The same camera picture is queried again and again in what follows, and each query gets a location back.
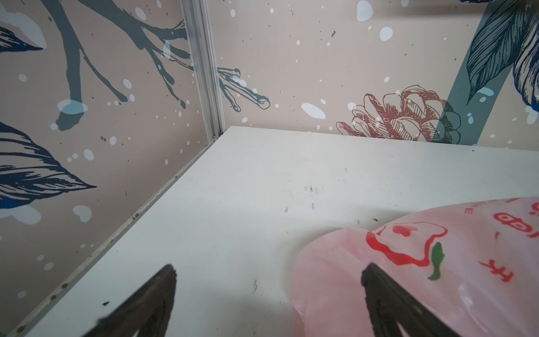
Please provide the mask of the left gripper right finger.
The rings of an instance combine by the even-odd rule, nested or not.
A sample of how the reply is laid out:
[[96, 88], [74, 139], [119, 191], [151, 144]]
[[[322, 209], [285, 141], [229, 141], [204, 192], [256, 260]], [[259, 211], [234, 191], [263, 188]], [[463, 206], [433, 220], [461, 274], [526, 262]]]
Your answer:
[[375, 336], [457, 336], [376, 264], [368, 264], [361, 282]]

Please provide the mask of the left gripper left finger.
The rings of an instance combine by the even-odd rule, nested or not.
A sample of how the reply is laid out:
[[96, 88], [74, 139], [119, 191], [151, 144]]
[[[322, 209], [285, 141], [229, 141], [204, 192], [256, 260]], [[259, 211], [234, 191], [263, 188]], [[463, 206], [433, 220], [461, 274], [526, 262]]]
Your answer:
[[87, 337], [164, 336], [174, 305], [177, 274], [165, 265], [114, 312], [99, 319]]

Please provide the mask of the pink plastic bag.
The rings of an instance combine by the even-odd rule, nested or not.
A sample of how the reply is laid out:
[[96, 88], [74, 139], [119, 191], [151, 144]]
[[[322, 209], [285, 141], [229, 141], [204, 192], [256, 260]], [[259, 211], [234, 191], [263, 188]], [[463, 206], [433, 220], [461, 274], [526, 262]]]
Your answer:
[[377, 265], [461, 336], [538, 335], [538, 199], [428, 209], [308, 244], [292, 272], [296, 336], [372, 336], [361, 279]]

